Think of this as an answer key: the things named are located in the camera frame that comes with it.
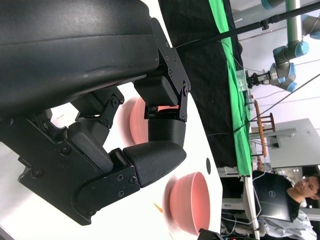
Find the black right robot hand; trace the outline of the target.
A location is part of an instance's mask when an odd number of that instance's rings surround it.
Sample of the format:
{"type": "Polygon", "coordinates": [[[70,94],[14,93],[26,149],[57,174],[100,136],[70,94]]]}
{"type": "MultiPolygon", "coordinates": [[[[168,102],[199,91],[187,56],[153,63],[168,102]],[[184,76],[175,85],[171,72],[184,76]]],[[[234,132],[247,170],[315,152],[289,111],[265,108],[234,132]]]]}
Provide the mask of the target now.
{"type": "Polygon", "coordinates": [[[201,228],[197,240],[224,240],[223,237],[214,231],[201,228]]]}

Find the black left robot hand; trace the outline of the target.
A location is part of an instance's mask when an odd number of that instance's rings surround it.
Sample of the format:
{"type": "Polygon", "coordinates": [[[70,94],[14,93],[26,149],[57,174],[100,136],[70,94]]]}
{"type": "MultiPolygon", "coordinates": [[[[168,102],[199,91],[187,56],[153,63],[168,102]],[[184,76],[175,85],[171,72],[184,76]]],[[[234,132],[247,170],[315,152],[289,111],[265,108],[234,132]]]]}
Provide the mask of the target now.
{"type": "Polygon", "coordinates": [[[82,226],[185,160],[190,89],[140,0],[0,3],[0,140],[25,166],[19,182],[82,226]],[[107,152],[126,83],[148,140],[107,152]]]}

